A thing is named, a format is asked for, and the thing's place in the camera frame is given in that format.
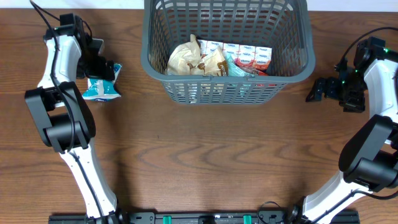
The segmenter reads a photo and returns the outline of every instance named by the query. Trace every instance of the wooden table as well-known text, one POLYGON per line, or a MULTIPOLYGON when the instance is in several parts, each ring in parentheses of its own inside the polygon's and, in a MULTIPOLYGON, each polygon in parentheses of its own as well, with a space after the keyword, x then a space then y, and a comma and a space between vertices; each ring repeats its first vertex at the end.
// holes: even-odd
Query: wooden table
MULTIPOLYGON (((369 115, 343 113, 333 100, 304 99, 316 78, 337 76, 334 64, 359 35, 398 27, 397 13, 311 12, 317 66, 309 79, 287 85, 262 106, 184 106, 141 68, 143 11, 72 11, 105 40, 104 55, 123 63, 117 82, 123 96, 88 102, 106 179, 122 208, 159 212, 255 210, 267 200, 287 207, 318 190, 369 115)), ((44 72, 45 24, 32 9, 1 9, 0 21, 1 223, 85 213, 72 173, 44 146, 24 102, 44 72)), ((375 35, 398 49, 398 33, 375 35)), ((85 90, 86 80, 78 86, 85 90)), ((362 198, 352 207, 362 223, 396 223, 397 202, 362 198)))

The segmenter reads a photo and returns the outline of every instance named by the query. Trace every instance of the plastic bag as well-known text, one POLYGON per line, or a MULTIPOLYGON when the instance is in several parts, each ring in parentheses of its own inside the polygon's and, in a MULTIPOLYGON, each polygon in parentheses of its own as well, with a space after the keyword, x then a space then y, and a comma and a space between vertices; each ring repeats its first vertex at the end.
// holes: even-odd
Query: plastic bag
POLYGON ((190 42, 175 48, 167 64, 168 75, 190 75, 191 68, 200 61, 200 47, 195 35, 191 34, 190 42))
POLYGON ((245 72, 244 70, 239 68, 237 65, 235 65, 235 61, 234 61, 232 54, 226 54, 225 59, 228 63, 228 76, 231 76, 231 77, 252 76, 252 74, 245 72))
POLYGON ((115 90, 114 83, 118 79, 120 70, 122 68, 121 64, 115 63, 114 70, 114 80, 97 80, 94 78, 88 79, 88 89, 83 94, 83 99, 93 100, 93 101, 109 101, 120 97, 121 95, 115 90))
POLYGON ((191 69, 192 75, 214 75, 227 76, 228 66, 220 47, 217 47, 211 54, 202 58, 195 68, 191 69))

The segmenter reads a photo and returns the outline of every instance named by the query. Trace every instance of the black cable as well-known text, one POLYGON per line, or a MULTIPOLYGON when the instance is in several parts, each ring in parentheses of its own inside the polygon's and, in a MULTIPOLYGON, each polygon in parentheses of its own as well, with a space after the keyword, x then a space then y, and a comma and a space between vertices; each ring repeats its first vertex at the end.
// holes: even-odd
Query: black cable
POLYGON ((56 19, 56 20, 58 20, 58 21, 60 20, 57 16, 55 16, 55 15, 53 15, 53 14, 47 12, 45 9, 41 8, 40 6, 38 6, 38 5, 37 5, 36 3, 34 3, 33 1, 30 1, 30 3, 31 3, 31 5, 32 5, 33 7, 36 6, 38 9, 40 9, 42 12, 46 13, 47 15, 51 16, 52 18, 54 18, 54 19, 56 19))
POLYGON ((364 192, 362 190, 354 190, 349 195, 347 195, 345 198, 340 200, 331 209, 327 210, 323 215, 319 216, 314 221, 312 221, 311 224, 316 224, 317 222, 319 222, 319 220, 321 220, 323 217, 329 215, 332 211, 336 210, 336 208, 338 208, 340 205, 342 205, 344 202, 346 202, 349 198, 354 197, 356 194, 363 194, 363 195, 366 195, 368 197, 371 197, 371 198, 374 198, 374 199, 377 199, 377 200, 390 200, 390 199, 396 198, 398 196, 398 191, 393 193, 392 195, 378 196, 378 195, 370 194, 368 192, 364 192))
POLYGON ((93 38, 93 33, 92 33, 92 31, 91 31, 91 28, 90 28, 90 26, 87 24, 87 22, 86 22, 86 21, 83 21, 83 23, 84 23, 84 24, 86 24, 86 26, 87 26, 87 29, 90 31, 90 37, 91 37, 91 38, 93 38))
POLYGON ((87 186, 88 186, 88 189, 90 190, 90 192, 91 192, 91 194, 92 194, 92 196, 93 196, 93 198, 94 198, 95 205, 97 206, 99 215, 100 215, 100 217, 101 217, 101 222, 102 222, 102 223, 106 223, 106 222, 105 222, 105 219, 104 219, 104 215, 102 214, 102 211, 101 211, 100 203, 98 202, 98 198, 97 198, 97 196, 95 195, 94 189, 93 189, 93 187, 91 186, 90 181, 89 181, 88 178, 87 178, 87 174, 86 174, 86 172, 85 172, 83 166, 81 165, 81 162, 80 162, 80 160, 79 160, 79 157, 78 157, 76 154, 74 154, 74 153, 70 153, 70 154, 73 156, 73 158, 75 159, 75 161, 76 161, 77 164, 79 165, 81 174, 83 174, 83 178, 85 179, 85 182, 86 182, 86 184, 87 184, 87 186))
POLYGON ((46 23, 47 27, 49 28, 49 30, 51 31, 51 35, 54 38, 54 42, 55 42, 55 52, 54 52, 54 58, 52 60, 52 64, 51 64, 51 72, 50 72, 50 78, 52 83, 54 84, 54 87, 56 89, 56 91, 58 92, 58 94, 60 95, 63 103, 65 104, 65 107, 67 108, 67 112, 69 115, 69 119, 72 125, 72 136, 70 138, 70 145, 69 145, 69 150, 71 150, 73 148, 73 145, 75 144, 75 118, 73 117, 73 112, 72 109, 70 108, 70 105, 65 97, 65 95, 62 93, 59 85, 56 82, 56 78, 55 78, 55 66, 57 63, 57 57, 58 57, 58 51, 59 51, 59 44, 58 44, 58 40, 57 40, 57 35, 55 34, 54 29, 51 27, 50 23, 48 22, 48 20, 46 20, 46 18, 44 17, 44 15, 39 11, 39 6, 36 5, 36 3, 33 2, 33 0, 30 0, 31 5, 33 6, 33 8, 37 11, 37 13, 39 13, 40 17, 43 19, 43 21, 46 23))
MULTIPOLYGON (((259 224, 260 224, 260 220, 263 222, 263 224, 269 224, 269 223, 267 223, 266 221, 264 221, 264 219, 263 219, 262 217, 260 217, 260 209, 261 209, 263 206, 265 206, 265 205, 267 205, 267 204, 270 204, 270 203, 271 203, 271 204, 274 204, 274 205, 278 206, 280 209, 282 209, 276 202, 273 202, 273 201, 264 202, 264 203, 259 207, 259 209, 257 210, 257 219, 258 219, 258 223, 259 223, 259 224)), ((280 221, 275 222, 275 224, 283 223, 284 220, 285 220, 285 215, 280 219, 280 221)))
POLYGON ((369 34, 372 34, 373 32, 376 32, 376 31, 379 31, 379 30, 386 30, 386 29, 398 31, 398 28, 395 28, 395 27, 380 27, 380 28, 371 30, 371 31, 369 31, 369 32, 367 32, 367 33, 365 33, 365 34, 363 34, 361 37, 359 37, 358 39, 356 39, 356 40, 348 47, 348 49, 346 50, 346 52, 343 54, 343 56, 342 56, 340 62, 338 63, 338 65, 340 66, 340 65, 344 62, 344 59, 345 59, 345 57, 347 56, 349 50, 351 50, 351 48, 354 47, 354 45, 355 45, 356 43, 358 43, 358 41, 360 41, 362 38, 366 37, 366 36, 369 35, 369 34))

